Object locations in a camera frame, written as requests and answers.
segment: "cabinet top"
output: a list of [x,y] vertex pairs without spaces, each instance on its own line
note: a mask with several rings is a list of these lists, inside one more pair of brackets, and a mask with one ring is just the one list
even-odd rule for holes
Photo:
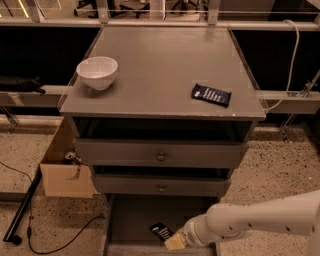
[[[265,113],[224,28],[105,27],[90,57],[108,56],[118,77],[104,91],[79,78],[65,116],[263,120]],[[231,91],[229,107],[191,98],[198,83]]]

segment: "black pole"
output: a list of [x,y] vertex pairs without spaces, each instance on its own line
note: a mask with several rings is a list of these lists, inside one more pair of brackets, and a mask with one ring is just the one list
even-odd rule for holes
[[20,207],[19,207],[18,211],[16,212],[16,215],[14,216],[14,218],[11,222],[11,225],[7,230],[6,235],[3,238],[4,242],[12,242],[16,245],[21,243],[21,238],[15,236],[15,232],[20,224],[20,221],[21,221],[24,213],[26,212],[26,210],[29,206],[29,203],[31,202],[32,196],[33,196],[34,192],[36,191],[37,186],[38,186],[41,178],[42,178],[42,173],[41,173],[40,167],[38,166],[38,169],[36,171],[36,175],[31,183],[27,193],[24,196],[24,198],[20,204]]

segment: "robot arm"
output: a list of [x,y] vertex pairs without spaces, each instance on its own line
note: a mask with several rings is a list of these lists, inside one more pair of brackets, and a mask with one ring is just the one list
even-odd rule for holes
[[320,244],[312,242],[320,239],[319,206],[320,190],[249,206],[215,204],[206,214],[190,219],[166,245],[168,249],[203,247],[261,230],[310,236],[307,255],[313,256],[312,251],[320,251]]

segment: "cardboard box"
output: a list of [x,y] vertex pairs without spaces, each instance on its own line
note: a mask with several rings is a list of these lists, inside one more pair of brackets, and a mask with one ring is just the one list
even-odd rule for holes
[[77,173],[78,165],[68,165],[64,160],[66,152],[74,150],[73,139],[72,129],[63,119],[40,164],[46,196],[93,197],[94,186],[89,167],[82,165]]

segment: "speckled floor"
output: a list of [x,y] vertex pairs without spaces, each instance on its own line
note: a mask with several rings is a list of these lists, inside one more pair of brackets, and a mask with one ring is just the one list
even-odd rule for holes
[[[25,121],[10,135],[6,133],[8,123],[0,116],[0,161],[33,176],[58,123],[57,120]],[[319,189],[320,157],[309,134],[302,127],[293,127],[289,130],[289,139],[291,143],[284,143],[276,128],[257,127],[250,138],[250,148],[240,167],[234,171],[231,187],[222,202],[251,204]],[[1,192],[25,192],[28,186],[28,178],[0,166]],[[0,202],[1,238],[18,206],[18,203]],[[50,251],[64,245],[88,220],[106,210],[100,195],[93,199],[45,197],[40,182],[32,200],[31,242],[34,249]],[[0,255],[34,255],[28,247],[27,226],[28,214],[16,232],[22,237],[22,244],[15,246],[1,241]],[[70,246],[53,255],[98,255],[103,230],[104,221],[95,220]],[[221,243],[218,247],[221,256],[301,256],[305,255],[306,238],[253,232],[247,239]],[[139,252],[130,247],[128,253],[118,247],[113,251],[113,255],[169,255],[165,250],[155,252],[152,248]],[[203,255],[194,250],[170,254]]]

